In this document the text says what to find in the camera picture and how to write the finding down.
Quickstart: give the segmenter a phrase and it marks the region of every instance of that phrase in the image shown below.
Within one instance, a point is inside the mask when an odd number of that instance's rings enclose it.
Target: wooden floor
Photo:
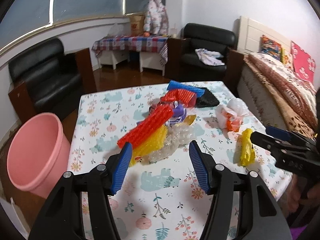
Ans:
[[[120,63],[116,70],[113,70],[112,66],[103,66],[93,73],[98,91],[169,82],[169,79],[162,77],[162,71],[159,70],[144,69],[140,73],[138,62]],[[76,119],[77,111],[75,110],[62,121],[63,131],[70,142],[76,126]],[[0,178],[7,200],[10,201],[10,197],[13,197],[15,203],[21,208],[27,223],[32,227],[44,199],[32,193],[20,191],[11,184],[7,173],[6,160],[12,139],[11,137],[8,140],[0,153]]]

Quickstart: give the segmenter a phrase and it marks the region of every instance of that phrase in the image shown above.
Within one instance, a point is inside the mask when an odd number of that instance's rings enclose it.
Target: mattress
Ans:
[[[287,130],[276,102],[247,64],[244,64],[237,90],[239,97],[264,126]]]

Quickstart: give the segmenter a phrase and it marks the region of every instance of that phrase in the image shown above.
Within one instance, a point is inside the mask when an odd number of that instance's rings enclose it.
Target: blue bubble wrap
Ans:
[[[191,92],[194,92],[197,94],[197,98],[201,97],[204,94],[204,89],[201,88],[196,88],[196,87],[192,87],[192,86],[188,86],[188,85],[184,85],[180,82],[171,80],[167,90],[174,90],[174,89],[185,89],[185,90],[189,90]]]

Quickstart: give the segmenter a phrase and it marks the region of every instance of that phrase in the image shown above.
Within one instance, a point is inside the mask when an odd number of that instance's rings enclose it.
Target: black leather armchair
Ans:
[[[227,69],[229,48],[236,45],[233,32],[207,25],[188,23],[184,28],[180,59],[180,81],[222,81]],[[202,63],[195,49],[220,52],[225,65],[208,66]]]
[[[24,123],[36,114],[61,120],[79,106],[81,95],[96,92],[89,49],[64,55],[58,38],[42,41],[9,61],[11,103]]]

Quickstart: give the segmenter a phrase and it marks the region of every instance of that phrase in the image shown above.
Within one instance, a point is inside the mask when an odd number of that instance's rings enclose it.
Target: checkered cloth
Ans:
[[[98,55],[103,50],[132,50],[137,52],[155,52],[159,53],[165,62],[168,62],[167,37],[116,37],[96,41],[92,50]]]

